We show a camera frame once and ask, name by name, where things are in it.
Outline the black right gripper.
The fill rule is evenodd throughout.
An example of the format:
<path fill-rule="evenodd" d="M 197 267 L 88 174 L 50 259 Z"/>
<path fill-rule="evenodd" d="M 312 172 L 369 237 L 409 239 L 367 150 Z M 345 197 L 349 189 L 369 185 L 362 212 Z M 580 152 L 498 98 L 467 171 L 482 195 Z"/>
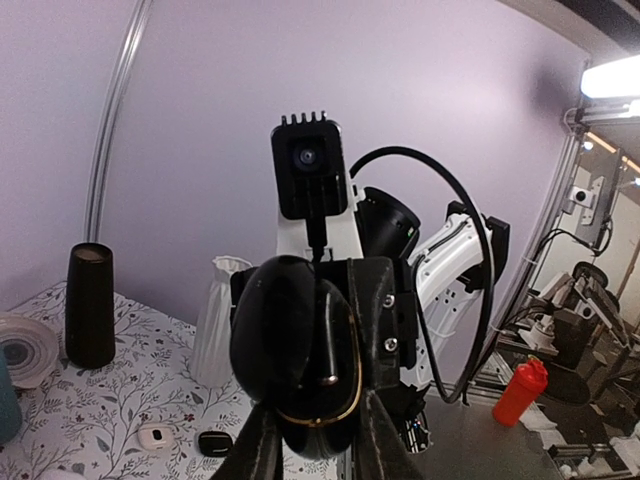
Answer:
<path fill-rule="evenodd" d="M 387 257 L 310 262 L 318 266 L 322 277 L 343 292 L 353 310 L 359 334 L 363 387 L 388 388 L 397 384 L 399 369 L 406 360 L 406 345 L 417 337 L 415 328 L 407 324 L 409 314 L 415 309 L 409 304 L 411 289 L 406 263 Z M 230 323 L 244 286 L 257 267 L 232 277 Z"/>

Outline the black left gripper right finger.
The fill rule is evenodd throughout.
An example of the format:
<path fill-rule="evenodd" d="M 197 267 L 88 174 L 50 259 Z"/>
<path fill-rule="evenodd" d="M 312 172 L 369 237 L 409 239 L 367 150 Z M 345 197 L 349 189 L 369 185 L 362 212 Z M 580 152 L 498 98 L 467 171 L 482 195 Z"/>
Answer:
<path fill-rule="evenodd" d="M 369 389 L 364 391 L 360 402 L 353 449 L 356 479 L 424 479 L 424 474 L 409 457 L 381 399 Z"/>

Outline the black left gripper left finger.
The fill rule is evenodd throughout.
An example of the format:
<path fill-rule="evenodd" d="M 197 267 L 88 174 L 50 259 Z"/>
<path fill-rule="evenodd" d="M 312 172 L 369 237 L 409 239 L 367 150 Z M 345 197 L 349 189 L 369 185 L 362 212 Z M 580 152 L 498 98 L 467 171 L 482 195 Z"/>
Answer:
<path fill-rule="evenodd" d="M 282 436 L 275 414 L 255 404 L 234 446 L 211 480 L 282 480 Z"/>

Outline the black gold-trimmed earbud charging case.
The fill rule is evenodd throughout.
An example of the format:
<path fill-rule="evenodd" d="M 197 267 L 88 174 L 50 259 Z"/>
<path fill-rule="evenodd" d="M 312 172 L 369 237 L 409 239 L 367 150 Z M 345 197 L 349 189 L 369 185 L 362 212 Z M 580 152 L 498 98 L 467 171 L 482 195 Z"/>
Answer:
<path fill-rule="evenodd" d="M 277 256 L 249 276 L 231 322 L 238 383 L 274 413 L 288 447 L 309 459 L 347 450 L 363 391 L 357 322 L 318 266 Z"/>

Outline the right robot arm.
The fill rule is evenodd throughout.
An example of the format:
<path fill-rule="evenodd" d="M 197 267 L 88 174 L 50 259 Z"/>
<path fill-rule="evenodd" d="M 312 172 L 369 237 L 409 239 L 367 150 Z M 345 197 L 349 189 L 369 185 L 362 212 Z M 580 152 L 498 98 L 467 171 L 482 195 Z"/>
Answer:
<path fill-rule="evenodd" d="M 281 218 L 285 253 L 231 277 L 233 373 L 288 447 L 311 460 L 372 435 L 369 393 L 391 437 L 424 447 L 435 302 L 447 288 L 460 294 L 438 316 L 453 326 L 484 286 L 482 244 L 506 261 L 509 227 L 495 218 L 475 226 L 453 202 L 443 227 L 421 240 L 403 204 L 375 188 L 365 193 L 337 215 Z"/>

